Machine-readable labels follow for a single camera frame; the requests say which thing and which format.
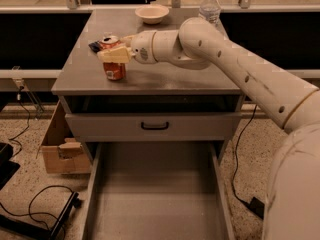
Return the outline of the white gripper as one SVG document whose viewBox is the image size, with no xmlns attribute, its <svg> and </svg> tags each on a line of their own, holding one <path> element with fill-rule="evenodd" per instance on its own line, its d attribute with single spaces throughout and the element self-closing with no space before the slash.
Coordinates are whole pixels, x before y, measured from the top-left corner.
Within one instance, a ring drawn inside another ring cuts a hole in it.
<svg viewBox="0 0 320 240">
<path fill-rule="evenodd" d="M 97 53 L 98 58 L 104 63 L 129 63 L 135 60 L 142 64 L 155 64 L 153 54 L 153 38 L 155 31 L 143 31 L 137 35 L 128 35 L 120 38 L 126 46 L 116 46 L 104 49 Z"/>
</svg>

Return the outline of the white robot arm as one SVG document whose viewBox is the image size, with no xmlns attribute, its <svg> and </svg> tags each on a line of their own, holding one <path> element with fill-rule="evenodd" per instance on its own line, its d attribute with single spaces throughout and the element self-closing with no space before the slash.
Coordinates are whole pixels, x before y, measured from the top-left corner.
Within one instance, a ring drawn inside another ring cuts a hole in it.
<svg viewBox="0 0 320 240">
<path fill-rule="evenodd" d="M 263 240 L 320 239 L 320 90 L 225 37 L 200 17 L 173 31 L 143 31 L 98 53 L 105 63 L 205 60 L 220 68 L 287 138 L 274 155 Z"/>
</svg>

